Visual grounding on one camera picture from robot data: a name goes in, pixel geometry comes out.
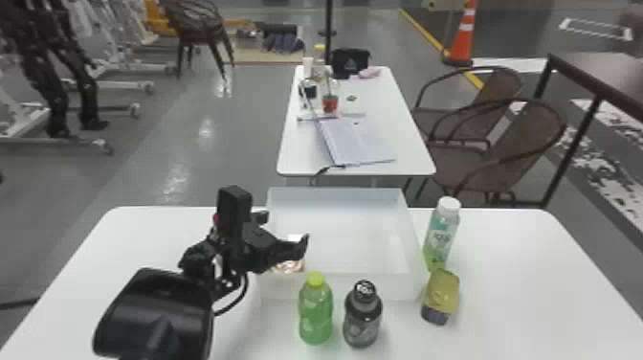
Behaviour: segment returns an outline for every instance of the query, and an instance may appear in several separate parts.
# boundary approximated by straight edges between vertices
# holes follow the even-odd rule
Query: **black table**
[[[544,193],[542,208],[547,207],[558,188],[602,101],[609,101],[638,121],[643,121],[643,63],[636,58],[620,53],[549,54],[534,98],[543,96],[553,70],[593,93],[594,100]]]

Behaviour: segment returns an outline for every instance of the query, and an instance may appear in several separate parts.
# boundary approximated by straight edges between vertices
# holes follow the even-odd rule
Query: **red object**
[[[477,0],[469,0],[464,5],[464,13],[457,30],[454,43],[442,62],[456,67],[467,67],[474,64],[471,60],[471,46],[474,42],[474,25],[476,24]]]
[[[321,99],[323,105],[323,112],[326,114],[334,114],[337,111],[339,98],[335,95],[324,95]]]

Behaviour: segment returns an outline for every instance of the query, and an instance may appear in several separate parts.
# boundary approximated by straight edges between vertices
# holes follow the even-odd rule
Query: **black camera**
[[[308,246],[308,235],[293,243],[262,229],[268,213],[252,213],[252,206],[252,196],[243,189],[220,189],[213,226],[183,254],[183,272],[139,270],[100,319],[94,352],[123,360],[207,359],[213,320],[243,299],[247,273],[299,260]],[[212,304],[241,286],[234,301],[212,310]]]

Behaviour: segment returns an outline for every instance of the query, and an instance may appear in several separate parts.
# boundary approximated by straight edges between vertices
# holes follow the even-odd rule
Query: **yellow floor line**
[[[413,19],[408,12],[406,12],[404,9],[400,9],[400,13],[412,24],[415,29],[417,29],[418,32],[424,35],[424,37],[426,37],[426,39],[431,42],[431,44],[435,47],[435,49],[437,49],[438,52],[442,52],[444,50],[444,46],[442,46],[442,44],[440,44],[440,42],[437,41],[437,39],[433,35],[431,35],[431,33],[424,29],[422,25],[418,24],[417,21],[415,21],[415,19]],[[444,55],[448,56],[449,50],[444,51]],[[477,89],[481,89],[484,85],[484,82],[482,82],[482,80],[480,80],[480,78],[478,78],[473,73],[464,73],[464,77],[467,78],[467,80],[470,81],[471,84],[474,85]]]

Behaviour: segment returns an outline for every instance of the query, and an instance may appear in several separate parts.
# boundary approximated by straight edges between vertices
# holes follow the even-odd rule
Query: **black bottle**
[[[357,281],[344,302],[344,339],[353,348],[365,348],[377,340],[382,322],[382,300],[375,285],[368,280]]]

